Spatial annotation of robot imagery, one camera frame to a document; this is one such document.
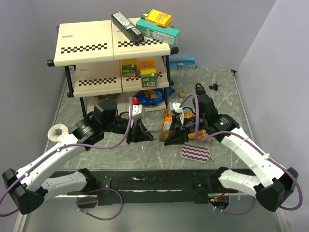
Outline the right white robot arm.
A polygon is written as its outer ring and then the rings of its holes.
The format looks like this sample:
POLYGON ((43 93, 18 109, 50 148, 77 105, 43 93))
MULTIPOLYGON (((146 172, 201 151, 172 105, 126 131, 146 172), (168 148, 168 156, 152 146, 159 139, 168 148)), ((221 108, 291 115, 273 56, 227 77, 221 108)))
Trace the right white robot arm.
POLYGON ((278 208, 286 210, 282 204, 297 190, 299 202, 290 207, 297 210, 303 202, 303 194, 298 183, 298 172, 294 168, 285 168, 259 148, 245 133, 243 128, 231 116, 218 113, 212 98, 207 94, 193 96, 195 116, 185 118, 183 103, 170 102, 168 112, 172 115, 173 133, 165 145, 184 144, 191 133, 198 137, 199 130, 205 130, 208 137, 215 138, 220 144, 233 151, 253 172, 245 175, 221 167, 212 176, 211 187, 215 192, 233 189, 256 198, 268 211, 278 208))

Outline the black key bunch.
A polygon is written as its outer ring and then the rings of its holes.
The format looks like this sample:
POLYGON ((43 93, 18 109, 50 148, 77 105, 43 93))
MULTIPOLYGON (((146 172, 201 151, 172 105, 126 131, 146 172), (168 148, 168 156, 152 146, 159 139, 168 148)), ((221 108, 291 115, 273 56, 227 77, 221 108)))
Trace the black key bunch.
POLYGON ((221 86, 222 86, 222 85, 219 85, 219 84, 217 84, 217 83, 214 83, 214 84, 208 85, 208 88, 209 88, 210 90, 212 90, 212 91, 216 91, 216 92, 221 93, 221 92, 219 91, 219 87, 221 87, 221 86))

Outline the large brass long-shackle padlock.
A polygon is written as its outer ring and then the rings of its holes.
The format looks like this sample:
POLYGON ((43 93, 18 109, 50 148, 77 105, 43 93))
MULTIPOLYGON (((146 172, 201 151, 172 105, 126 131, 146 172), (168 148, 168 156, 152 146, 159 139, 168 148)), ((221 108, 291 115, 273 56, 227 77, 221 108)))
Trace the large brass long-shackle padlock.
POLYGON ((148 133, 150 133, 153 137, 154 140, 160 141, 160 142, 164 142, 166 141, 172 134, 173 131, 171 130, 156 130, 156 131, 151 131, 148 130, 148 133))

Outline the black Kaijing padlock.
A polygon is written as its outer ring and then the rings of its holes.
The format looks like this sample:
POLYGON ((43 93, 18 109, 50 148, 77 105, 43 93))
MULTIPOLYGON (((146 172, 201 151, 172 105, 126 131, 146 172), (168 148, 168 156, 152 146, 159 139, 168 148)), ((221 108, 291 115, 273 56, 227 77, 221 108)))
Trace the black Kaijing padlock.
POLYGON ((196 91, 197 95, 204 95, 204 94, 206 94, 206 91, 205 91, 204 87, 200 83, 196 83, 195 84, 195 91, 196 91))

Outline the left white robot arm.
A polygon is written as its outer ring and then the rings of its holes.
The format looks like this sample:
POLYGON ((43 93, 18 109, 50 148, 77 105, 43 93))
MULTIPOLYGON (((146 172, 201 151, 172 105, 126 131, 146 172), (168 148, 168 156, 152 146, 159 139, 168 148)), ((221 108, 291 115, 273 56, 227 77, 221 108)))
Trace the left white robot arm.
POLYGON ((122 120, 117 115, 117 102, 104 99, 94 110, 78 121, 67 134, 50 150, 32 163, 16 170, 8 169, 2 174, 9 194, 23 215, 39 208, 45 201, 70 192, 90 194, 97 188, 97 180, 86 168, 57 177, 51 175, 64 163, 91 148, 104 138, 104 132, 123 134, 129 141, 129 132, 135 122, 144 116, 144 107, 134 105, 130 98, 129 119, 122 120))

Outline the small brass padlock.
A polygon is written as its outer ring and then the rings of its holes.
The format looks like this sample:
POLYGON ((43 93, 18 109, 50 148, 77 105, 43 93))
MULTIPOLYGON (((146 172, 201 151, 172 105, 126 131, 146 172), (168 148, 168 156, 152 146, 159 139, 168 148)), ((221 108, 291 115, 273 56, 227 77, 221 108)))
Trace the small brass padlock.
POLYGON ((184 90, 179 91, 179 97, 180 98, 185 98, 186 97, 186 92, 184 90))

